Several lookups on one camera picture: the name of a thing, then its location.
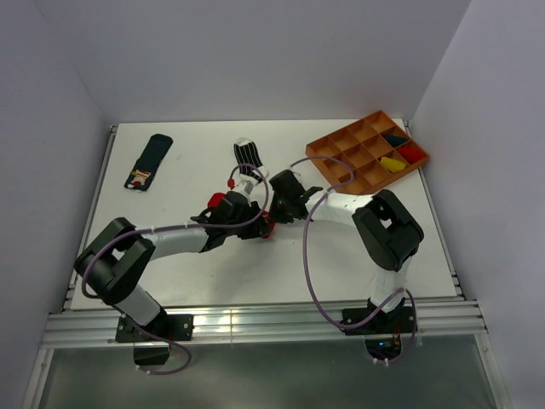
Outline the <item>orange compartment tray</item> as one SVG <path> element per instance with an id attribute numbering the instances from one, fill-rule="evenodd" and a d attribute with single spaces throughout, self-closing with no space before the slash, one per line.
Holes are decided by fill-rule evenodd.
<path id="1" fill-rule="evenodd" d="M 382 134 L 406 138 L 408 141 L 399 147 L 414 147 L 427 157 L 408 164 L 397 152 L 399 147 L 389 145 Z M 375 193 L 421 168 L 430 159 L 430 155 L 402 126 L 382 110 L 308 143 L 306 155 L 326 181 L 337 186 L 337 192 L 349 194 Z M 383 156 L 395 158 L 407 166 L 403 171 L 392 174 L 382 167 L 380 159 Z"/>

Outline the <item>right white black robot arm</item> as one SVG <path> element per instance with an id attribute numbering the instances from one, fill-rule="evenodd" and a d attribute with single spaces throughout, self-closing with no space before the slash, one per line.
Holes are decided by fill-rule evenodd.
<path id="1" fill-rule="evenodd" d="M 293 170 L 283 170 L 270 179 L 273 190 L 269 218 L 276 223 L 303 220 L 302 265 L 307 289 L 320 314 L 332 325 L 348 331 L 370 324 L 379 332 L 389 331 L 398 321 L 404 300 L 416 302 L 405 287 L 408 266 L 418 252 L 424 232 L 400 202 L 387 189 L 371 195 L 338 193 L 330 187 L 303 187 Z M 376 283 L 369 299 L 372 309 L 361 321 L 343 324 L 323 308 L 313 289 L 308 264 L 307 242 L 311 222 L 334 222 L 355 228 L 376 270 Z"/>

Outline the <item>black white striped sock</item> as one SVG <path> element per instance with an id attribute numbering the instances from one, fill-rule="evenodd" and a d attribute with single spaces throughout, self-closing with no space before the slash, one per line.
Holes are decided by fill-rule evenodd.
<path id="1" fill-rule="evenodd" d="M 233 144 L 233 152 L 239 165 L 240 175 L 249 178 L 256 184 L 262 183 L 268 178 L 268 169 L 262 163 L 257 145 L 252 140 L 239 138 Z"/>

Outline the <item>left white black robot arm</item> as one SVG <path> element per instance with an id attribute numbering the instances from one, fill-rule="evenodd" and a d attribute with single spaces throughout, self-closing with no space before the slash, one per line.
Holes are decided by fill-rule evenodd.
<path id="1" fill-rule="evenodd" d="M 139 285 L 148 263 L 212 251 L 231 236 L 264 239 L 273 229 L 257 202 L 240 193 L 218 193 L 184 225 L 139 229 L 124 217 L 115 218 L 76 258 L 74 268 L 83 289 L 91 288 L 104 304 L 131 318 L 146 340 L 156 340 L 175 328 L 164 308 Z"/>

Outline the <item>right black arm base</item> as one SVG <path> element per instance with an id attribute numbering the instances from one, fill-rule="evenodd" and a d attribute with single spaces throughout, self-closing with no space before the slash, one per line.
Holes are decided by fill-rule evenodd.
<path id="1" fill-rule="evenodd" d="M 372 304 L 365 308 L 344 308 L 341 311 L 343 325 L 359 323 L 366 319 L 374 310 Z M 411 334 L 416 323 L 413 309 L 408 306 L 398 306 L 389 313 L 379 312 L 367 324 L 355 329 L 341 329 L 348 336 Z"/>

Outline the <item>red rolled sock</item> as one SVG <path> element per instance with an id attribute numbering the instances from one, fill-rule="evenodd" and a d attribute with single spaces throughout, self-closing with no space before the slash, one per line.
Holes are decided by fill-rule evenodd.
<path id="1" fill-rule="evenodd" d="M 416 149 L 414 147 L 410 147 L 408 145 L 399 147 L 397 149 L 397 152 L 399 153 L 401 157 L 404 158 L 404 160 L 408 164 L 417 163 L 427 157 L 427 155 L 423 151 Z"/>

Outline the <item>yellow rolled sock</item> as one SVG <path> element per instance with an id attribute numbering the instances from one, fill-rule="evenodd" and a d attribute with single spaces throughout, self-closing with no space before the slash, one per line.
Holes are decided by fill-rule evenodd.
<path id="1" fill-rule="evenodd" d="M 396 174 L 403 171 L 407 166 L 407 164 L 402 161 L 399 161 L 395 158 L 389 158 L 386 156 L 381 157 L 380 163 L 384 169 L 386 169 L 388 172 L 392 174 Z"/>

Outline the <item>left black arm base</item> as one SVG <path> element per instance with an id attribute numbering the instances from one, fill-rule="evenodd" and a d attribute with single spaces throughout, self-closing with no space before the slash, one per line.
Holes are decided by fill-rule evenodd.
<path id="1" fill-rule="evenodd" d="M 122 316 L 118 320 L 115 342 L 134 344 L 133 361 L 140 370 L 152 374 L 180 372 L 192 360 L 191 352 L 180 342 L 192 340 L 193 321 L 192 314 L 160 314 L 148 325 L 137 325 L 128 316 Z M 181 367 L 160 369 L 174 356 L 174 352 L 181 351 L 186 355 Z"/>

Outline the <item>red Christmas sock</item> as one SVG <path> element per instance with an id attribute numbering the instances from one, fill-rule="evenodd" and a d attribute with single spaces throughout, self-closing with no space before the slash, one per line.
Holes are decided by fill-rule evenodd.
<path id="1" fill-rule="evenodd" d="M 256 201 L 248 200 L 240 193 L 234 191 L 215 193 L 209 201 L 207 223 L 214 225 L 242 224 L 253 219 L 260 211 L 261 207 Z M 255 221 L 267 221 L 267 212 L 264 210 Z M 225 232 L 242 239 L 242 228 L 247 225 L 249 224 L 238 228 L 228 228 Z"/>

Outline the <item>dark green rolled sock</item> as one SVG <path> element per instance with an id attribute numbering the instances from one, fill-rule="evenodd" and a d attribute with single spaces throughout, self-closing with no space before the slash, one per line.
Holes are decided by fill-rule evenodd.
<path id="1" fill-rule="evenodd" d="M 392 147 L 399 147 L 408 141 L 406 138 L 398 135 L 381 134 L 381 136 Z"/>

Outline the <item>navy patterned sock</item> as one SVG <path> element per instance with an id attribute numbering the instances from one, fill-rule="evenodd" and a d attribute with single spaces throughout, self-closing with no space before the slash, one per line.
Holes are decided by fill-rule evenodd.
<path id="1" fill-rule="evenodd" d="M 138 192 L 146 192 L 158 173 L 158 168 L 163 162 L 171 146 L 173 139 L 163 134 L 152 135 L 140 157 L 135 161 L 123 187 Z"/>

